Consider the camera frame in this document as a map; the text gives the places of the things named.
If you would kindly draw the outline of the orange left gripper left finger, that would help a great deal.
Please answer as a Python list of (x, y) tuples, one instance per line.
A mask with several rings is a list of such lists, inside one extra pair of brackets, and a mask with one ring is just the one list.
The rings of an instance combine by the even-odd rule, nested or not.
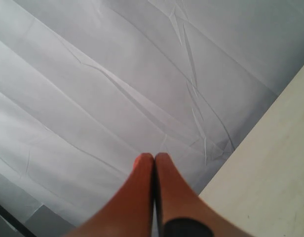
[(67, 237), (150, 237), (153, 219), (153, 168), (150, 153), (140, 154), (117, 193)]

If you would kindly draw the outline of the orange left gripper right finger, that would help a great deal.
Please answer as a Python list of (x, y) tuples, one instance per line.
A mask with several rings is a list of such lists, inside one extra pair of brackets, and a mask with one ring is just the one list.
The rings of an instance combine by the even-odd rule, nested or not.
[(215, 213), (188, 186), (167, 153), (156, 155), (155, 170), (160, 237), (238, 236), (238, 229)]

